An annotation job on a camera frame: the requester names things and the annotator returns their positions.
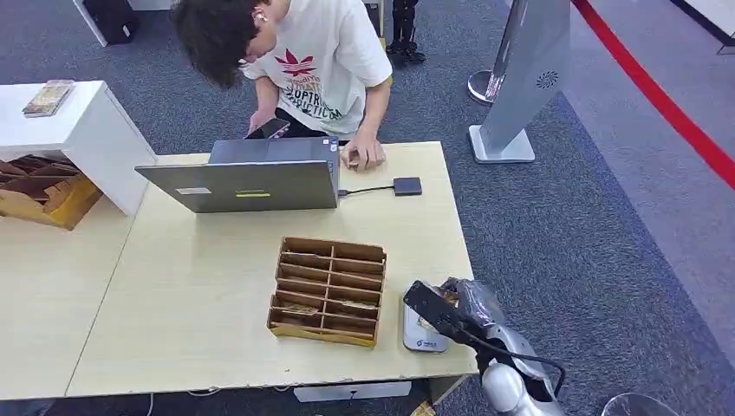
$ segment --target white cable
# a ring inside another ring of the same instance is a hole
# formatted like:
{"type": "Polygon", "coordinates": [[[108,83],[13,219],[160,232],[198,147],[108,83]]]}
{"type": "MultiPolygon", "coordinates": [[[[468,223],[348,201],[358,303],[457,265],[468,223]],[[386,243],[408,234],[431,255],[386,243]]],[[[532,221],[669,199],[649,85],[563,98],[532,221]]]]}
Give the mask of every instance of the white cable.
{"type": "Polygon", "coordinates": [[[187,393],[189,393],[191,396],[194,396],[194,397],[208,397],[208,396],[212,396],[213,394],[219,393],[220,390],[222,389],[217,388],[217,387],[209,387],[209,390],[207,390],[207,393],[194,393],[194,392],[187,392],[187,393]]]}
{"type": "Polygon", "coordinates": [[[151,393],[151,405],[148,407],[148,414],[146,416],[151,416],[153,413],[153,393],[151,393]]]}

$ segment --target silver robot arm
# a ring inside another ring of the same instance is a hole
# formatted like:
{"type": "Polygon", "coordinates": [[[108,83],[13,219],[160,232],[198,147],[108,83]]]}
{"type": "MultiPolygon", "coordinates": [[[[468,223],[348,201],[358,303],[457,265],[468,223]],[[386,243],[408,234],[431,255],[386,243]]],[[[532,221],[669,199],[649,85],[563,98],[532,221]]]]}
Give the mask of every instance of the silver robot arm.
{"type": "MultiPolygon", "coordinates": [[[[490,326],[486,339],[489,343],[505,346],[511,353],[537,356],[528,340],[503,325],[490,326]]],[[[482,374],[482,387],[499,415],[564,415],[551,380],[539,362],[494,355],[482,374]]]]}
{"type": "Polygon", "coordinates": [[[440,288],[416,281],[403,302],[440,334],[473,348],[483,389],[501,416],[563,416],[551,380],[528,340],[504,325],[495,294],[481,282],[450,277],[440,288]]]}

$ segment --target young man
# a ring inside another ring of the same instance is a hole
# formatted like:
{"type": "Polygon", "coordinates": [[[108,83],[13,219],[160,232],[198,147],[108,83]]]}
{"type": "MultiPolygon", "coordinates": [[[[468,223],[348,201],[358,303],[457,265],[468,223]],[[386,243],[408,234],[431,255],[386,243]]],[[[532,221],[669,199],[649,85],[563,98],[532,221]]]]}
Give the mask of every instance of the young man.
{"type": "Polygon", "coordinates": [[[385,160],[377,133],[392,68],[361,0],[180,0],[173,22],[208,79],[231,88],[242,70],[255,80],[251,132],[278,117],[289,137],[350,139],[348,166],[385,160]]]}

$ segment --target graphic print on t-shirt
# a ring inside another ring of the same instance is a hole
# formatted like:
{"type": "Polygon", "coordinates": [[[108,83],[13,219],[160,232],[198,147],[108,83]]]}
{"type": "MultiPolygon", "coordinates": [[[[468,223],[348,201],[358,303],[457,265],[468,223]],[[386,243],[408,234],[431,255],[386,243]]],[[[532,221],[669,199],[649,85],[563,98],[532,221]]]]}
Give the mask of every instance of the graphic print on t-shirt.
{"type": "Polygon", "coordinates": [[[289,85],[283,89],[286,100],[304,114],[320,120],[336,120],[342,117],[340,110],[330,108],[322,99],[322,80],[315,71],[313,56],[299,60],[286,49],[285,59],[274,56],[283,66],[283,73],[291,75],[289,85]]]}

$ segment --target laptop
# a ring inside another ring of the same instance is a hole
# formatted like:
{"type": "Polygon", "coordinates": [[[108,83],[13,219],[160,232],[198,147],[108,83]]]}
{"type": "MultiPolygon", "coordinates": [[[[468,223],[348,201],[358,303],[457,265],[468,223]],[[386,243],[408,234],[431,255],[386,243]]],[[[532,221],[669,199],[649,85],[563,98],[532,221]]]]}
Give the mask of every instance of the laptop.
{"type": "Polygon", "coordinates": [[[337,207],[336,137],[220,140],[206,165],[135,170],[193,212],[337,207]]]}

